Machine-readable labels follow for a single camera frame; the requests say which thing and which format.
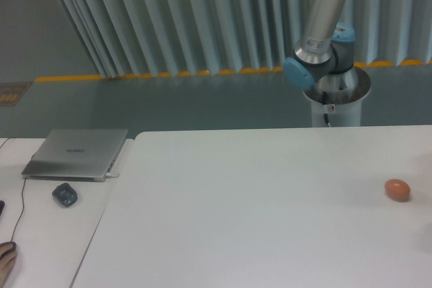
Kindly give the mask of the person's hand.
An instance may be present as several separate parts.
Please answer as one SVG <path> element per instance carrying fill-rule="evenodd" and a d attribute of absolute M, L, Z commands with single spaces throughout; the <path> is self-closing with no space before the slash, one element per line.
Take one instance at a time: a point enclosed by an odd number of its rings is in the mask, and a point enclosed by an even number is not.
<path fill-rule="evenodd" d="M 12 268 L 14 267 L 16 263 L 17 258 L 17 251 L 14 251 L 12 253 L 7 254 L 6 250 L 8 249 L 7 246 L 8 242 L 4 242 L 1 244 L 1 261 L 0 261 L 0 282 L 1 287 L 6 282 L 6 279 L 11 272 Z"/>

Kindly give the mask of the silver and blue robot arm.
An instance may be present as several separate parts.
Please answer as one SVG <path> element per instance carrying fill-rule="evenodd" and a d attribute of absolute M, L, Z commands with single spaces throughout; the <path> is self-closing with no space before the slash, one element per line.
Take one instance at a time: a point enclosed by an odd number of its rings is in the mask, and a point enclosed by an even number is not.
<path fill-rule="evenodd" d="M 431 61 L 431 0 L 311 0 L 302 36 L 283 63 L 302 89 L 355 61 Z"/>

